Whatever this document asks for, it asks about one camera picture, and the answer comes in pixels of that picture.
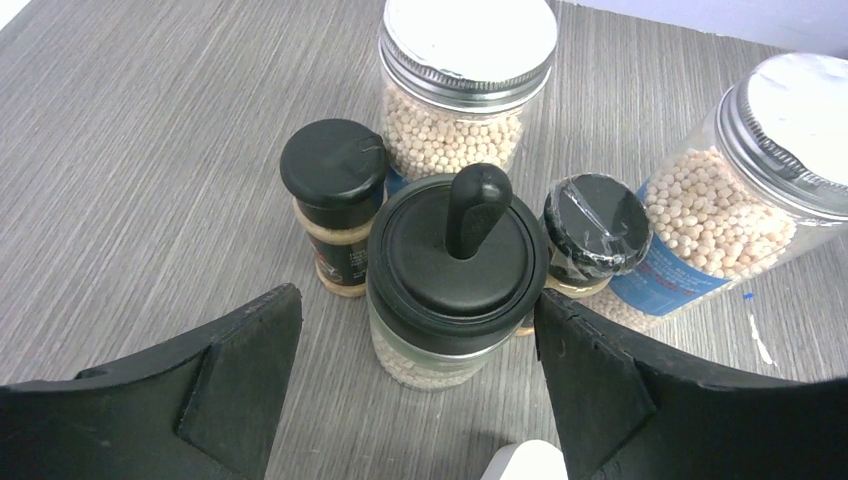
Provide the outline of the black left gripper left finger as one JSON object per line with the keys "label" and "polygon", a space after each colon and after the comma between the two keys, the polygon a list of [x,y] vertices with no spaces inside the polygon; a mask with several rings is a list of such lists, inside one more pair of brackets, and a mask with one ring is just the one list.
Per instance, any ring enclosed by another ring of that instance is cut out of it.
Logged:
{"label": "black left gripper left finger", "polygon": [[63,381],[1,389],[5,479],[261,479],[302,327],[280,285]]}

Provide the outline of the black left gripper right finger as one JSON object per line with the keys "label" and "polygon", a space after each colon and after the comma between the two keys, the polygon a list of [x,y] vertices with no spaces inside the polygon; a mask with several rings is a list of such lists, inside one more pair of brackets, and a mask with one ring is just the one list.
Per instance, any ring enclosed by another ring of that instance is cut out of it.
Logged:
{"label": "black left gripper right finger", "polygon": [[547,289],[537,356],[571,479],[843,479],[847,382],[678,350]]}

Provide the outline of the black lid handled spice jar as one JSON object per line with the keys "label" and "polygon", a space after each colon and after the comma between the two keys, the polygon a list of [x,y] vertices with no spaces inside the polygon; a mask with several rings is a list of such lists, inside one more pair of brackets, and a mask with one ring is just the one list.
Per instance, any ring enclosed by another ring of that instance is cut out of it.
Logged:
{"label": "black lid handled spice jar", "polygon": [[408,184],[381,207],[368,239],[380,364],[420,391],[468,381],[519,330],[547,269],[540,223],[500,168],[474,164]]}

